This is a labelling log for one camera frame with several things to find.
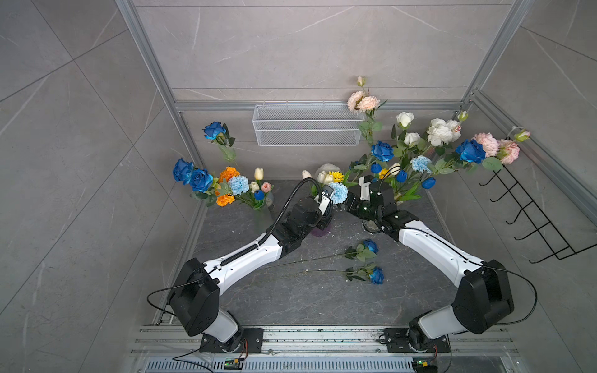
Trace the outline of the light blue carnation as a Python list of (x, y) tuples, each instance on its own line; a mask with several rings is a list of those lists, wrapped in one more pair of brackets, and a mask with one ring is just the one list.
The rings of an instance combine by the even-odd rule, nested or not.
[(340, 205), (348, 199), (348, 188), (343, 183), (329, 183), (328, 186), (333, 190), (330, 196), (331, 201), (335, 205)]
[(241, 195), (249, 191), (250, 185), (249, 181), (244, 176), (235, 176), (232, 177), (228, 181), (228, 185), (230, 190), (233, 192), (233, 195)]
[(431, 164), (432, 160), (423, 155), (419, 155), (410, 161), (411, 168), (418, 173), (432, 173), (429, 168)]

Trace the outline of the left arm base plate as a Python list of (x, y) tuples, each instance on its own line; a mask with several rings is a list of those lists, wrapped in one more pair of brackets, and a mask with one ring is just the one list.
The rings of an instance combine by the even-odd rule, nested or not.
[(259, 354), (264, 343), (263, 328), (241, 328), (229, 340), (221, 342), (213, 336), (205, 334), (201, 339), (201, 353), (225, 354), (240, 353)]

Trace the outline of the peach carnation top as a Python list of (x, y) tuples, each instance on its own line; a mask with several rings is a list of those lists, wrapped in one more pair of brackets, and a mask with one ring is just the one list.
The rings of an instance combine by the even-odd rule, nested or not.
[(347, 106), (351, 112), (368, 112), (376, 110), (381, 105), (380, 99), (367, 96), (365, 91), (357, 91), (348, 98)]

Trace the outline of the white rose cluster right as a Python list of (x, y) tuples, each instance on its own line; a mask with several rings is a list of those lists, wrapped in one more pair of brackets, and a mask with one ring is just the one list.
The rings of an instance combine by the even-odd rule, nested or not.
[(441, 147), (458, 140), (461, 136), (461, 123), (459, 121), (444, 121), (433, 119), (427, 130), (427, 141), (433, 147)]

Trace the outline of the blue rose vase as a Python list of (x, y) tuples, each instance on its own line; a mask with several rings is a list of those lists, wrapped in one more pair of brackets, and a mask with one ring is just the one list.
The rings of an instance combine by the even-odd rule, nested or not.
[(372, 146), (371, 153), (381, 162), (388, 162), (394, 157), (393, 147), (382, 141), (378, 141)]
[(482, 144), (476, 140), (465, 140), (456, 148), (458, 159), (462, 163), (481, 164), (486, 158), (486, 152)]

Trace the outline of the blue tulip right vase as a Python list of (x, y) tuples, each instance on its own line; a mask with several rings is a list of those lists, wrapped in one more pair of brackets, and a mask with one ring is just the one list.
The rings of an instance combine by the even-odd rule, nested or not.
[(421, 182), (421, 187), (426, 190), (432, 189), (436, 185), (437, 180), (433, 177)]

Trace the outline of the blue rose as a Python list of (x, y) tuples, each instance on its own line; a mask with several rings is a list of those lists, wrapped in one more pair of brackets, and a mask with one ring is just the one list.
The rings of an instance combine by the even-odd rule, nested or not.
[(194, 172), (194, 163), (187, 162), (183, 158), (177, 160), (173, 168), (173, 177), (176, 182), (188, 185), (191, 182), (191, 176)]
[(295, 264), (303, 264), (303, 263), (315, 262), (315, 261), (320, 261), (320, 260), (332, 260), (332, 259), (337, 259), (337, 258), (345, 258), (345, 259), (356, 260), (356, 261), (365, 263), (370, 259), (376, 258), (378, 253), (379, 253), (378, 245), (371, 239), (365, 239), (362, 242), (360, 242), (359, 244), (357, 244), (356, 246), (349, 247), (343, 253), (336, 253), (336, 254), (332, 254), (332, 255), (328, 255), (328, 256), (320, 256), (320, 257), (315, 257), (315, 258), (296, 260), (296, 261), (287, 262), (284, 264), (275, 264), (275, 265), (272, 265), (271, 268), (291, 266), (291, 265), (295, 265)]
[(226, 123), (218, 121), (212, 122), (203, 129), (203, 132), (206, 139), (211, 143), (217, 144), (225, 161), (229, 163), (234, 163), (236, 161), (236, 151), (233, 148), (236, 139), (230, 135)]
[(191, 173), (190, 185), (194, 192), (207, 193), (214, 182), (214, 177), (206, 169), (195, 169)]

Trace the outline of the orange marigold lower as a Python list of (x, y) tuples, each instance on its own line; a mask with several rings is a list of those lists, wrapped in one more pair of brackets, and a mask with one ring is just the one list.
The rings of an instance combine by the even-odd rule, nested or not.
[(236, 198), (231, 194), (219, 194), (216, 199), (216, 204), (219, 207), (225, 207), (227, 205), (231, 205), (235, 200)]

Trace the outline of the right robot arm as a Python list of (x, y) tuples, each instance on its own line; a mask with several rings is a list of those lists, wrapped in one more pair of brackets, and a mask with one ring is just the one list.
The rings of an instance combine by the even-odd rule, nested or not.
[(413, 351), (426, 351), (450, 334), (480, 335), (493, 326), (508, 326), (506, 317), (515, 310), (512, 272), (500, 262), (483, 261), (443, 239), (415, 215), (400, 210), (390, 186), (371, 177), (350, 187), (342, 204), (348, 213), (418, 253), (457, 289), (451, 304), (410, 322), (407, 338)]

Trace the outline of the blue rose low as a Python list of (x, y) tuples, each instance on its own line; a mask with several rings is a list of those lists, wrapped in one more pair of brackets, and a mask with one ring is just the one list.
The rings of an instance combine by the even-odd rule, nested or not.
[(316, 270), (316, 273), (342, 274), (347, 281), (367, 281), (381, 285), (385, 276), (381, 267), (369, 264), (362, 267), (349, 267), (345, 270)]

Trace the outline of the orange marigold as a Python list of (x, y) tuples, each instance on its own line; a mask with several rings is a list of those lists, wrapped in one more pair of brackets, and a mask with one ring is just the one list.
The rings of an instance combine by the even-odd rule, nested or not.
[(219, 207), (225, 207), (227, 205), (231, 205), (235, 200), (236, 198), (231, 194), (219, 194), (216, 199), (216, 204)]
[(228, 183), (234, 177), (239, 177), (240, 172), (234, 167), (226, 167), (219, 175), (219, 183)]

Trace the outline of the blue purple ribbed vase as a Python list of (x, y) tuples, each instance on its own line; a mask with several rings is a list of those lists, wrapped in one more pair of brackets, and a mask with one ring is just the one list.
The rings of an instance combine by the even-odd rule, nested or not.
[(324, 237), (327, 236), (331, 232), (331, 220), (320, 222), (312, 231), (311, 236), (315, 237)]

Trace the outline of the pink carnation pair right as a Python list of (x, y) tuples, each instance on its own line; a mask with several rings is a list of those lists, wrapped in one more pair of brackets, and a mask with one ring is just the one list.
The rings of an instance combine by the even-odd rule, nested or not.
[(516, 141), (497, 140), (491, 133), (476, 134), (473, 140), (482, 145), (487, 158), (497, 158), (503, 165), (513, 164), (519, 158), (520, 147)]

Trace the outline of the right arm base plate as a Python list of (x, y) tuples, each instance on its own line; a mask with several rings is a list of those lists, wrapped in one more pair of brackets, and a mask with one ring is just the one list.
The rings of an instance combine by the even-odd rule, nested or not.
[(448, 337), (429, 339), (417, 330), (408, 327), (385, 328), (381, 341), (390, 354), (414, 353), (449, 353)]

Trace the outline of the orange marigold upper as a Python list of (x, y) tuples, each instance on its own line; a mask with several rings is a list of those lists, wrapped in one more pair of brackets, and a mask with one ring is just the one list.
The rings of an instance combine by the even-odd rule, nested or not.
[(234, 167), (226, 167), (219, 175), (219, 183), (228, 183), (234, 177), (239, 177), (240, 172)]

